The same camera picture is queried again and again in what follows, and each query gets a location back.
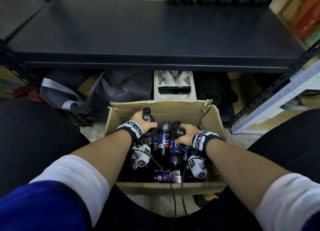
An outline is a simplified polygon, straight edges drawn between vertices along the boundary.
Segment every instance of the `person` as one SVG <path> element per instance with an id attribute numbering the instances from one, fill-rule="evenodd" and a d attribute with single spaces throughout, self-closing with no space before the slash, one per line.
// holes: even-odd
<path id="1" fill-rule="evenodd" d="M 320 109 L 272 129 L 248 150 L 217 138 L 206 147 L 228 186 L 173 230 L 319 230 Z M 89 141 L 43 103 L 0 102 L 0 230 L 169 230 L 173 219 L 138 206 L 115 184 L 134 135 Z M 131 121 L 157 127 L 142 113 Z M 197 127 L 182 124 L 178 144 Z"/>

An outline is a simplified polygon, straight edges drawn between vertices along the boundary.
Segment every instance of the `green object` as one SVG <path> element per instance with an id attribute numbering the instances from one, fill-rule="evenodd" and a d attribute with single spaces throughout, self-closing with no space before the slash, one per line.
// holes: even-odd
<path id="1" fill-rule="evenodd" d="M 304 40 L 304 43 L 306 44 L 307 47 L 311 47 L 319 39 L 320 39 L 320 27 L 312 35 L 309 35 Z"/>

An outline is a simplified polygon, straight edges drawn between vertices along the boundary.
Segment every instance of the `hand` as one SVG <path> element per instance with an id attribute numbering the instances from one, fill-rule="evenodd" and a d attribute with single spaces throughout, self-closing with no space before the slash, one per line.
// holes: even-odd
<path id="1" fill-rule="evenodd" d="M 158 123 L 156 122 L 148 122 L 142 119 L 142 110 L 136 112 L 132 117 L 131 120 L 136 121 L 142 128 L 143 132 L 146 133 L 151 128 L 158 127 Z"/>
<path id="2" fill-rule="evenodd" d="M 180 127 L 184 127 L 186 129 L 186 135 L 183 135 L 178 139 L 174 140 L 174 143 L 184 144 L 192 147 L 193 146 L 192 139 L 198 132 L 200 132 L 199 128 L 190 124 L 180 124 Z"/>

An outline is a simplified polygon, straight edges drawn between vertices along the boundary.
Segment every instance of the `gray fabric bag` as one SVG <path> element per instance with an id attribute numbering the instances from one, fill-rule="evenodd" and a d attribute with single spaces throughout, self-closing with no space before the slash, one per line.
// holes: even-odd
<path id="1" fill-rule="evenodd" d="M 53 70 L 44 77 L 40 95 L 55 108 L 86 114 L 92 120 L 106 120 L 110 102 L 151 99 L 152 71 L 105 70 L 84 99 L 77 88 L 88 77 L 85 70 Z"/>

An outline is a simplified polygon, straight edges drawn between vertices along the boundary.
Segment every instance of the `red package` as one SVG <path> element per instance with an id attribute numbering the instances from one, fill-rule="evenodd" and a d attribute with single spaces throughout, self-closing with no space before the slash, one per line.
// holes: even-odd
<path id="1" fill-rule="evenodd" d="M 310 36 L 320 25 L 320 0 L 306 11 L 298 20 L 296 20 L 291 30 L 300 39 L 305 40 Z"/>

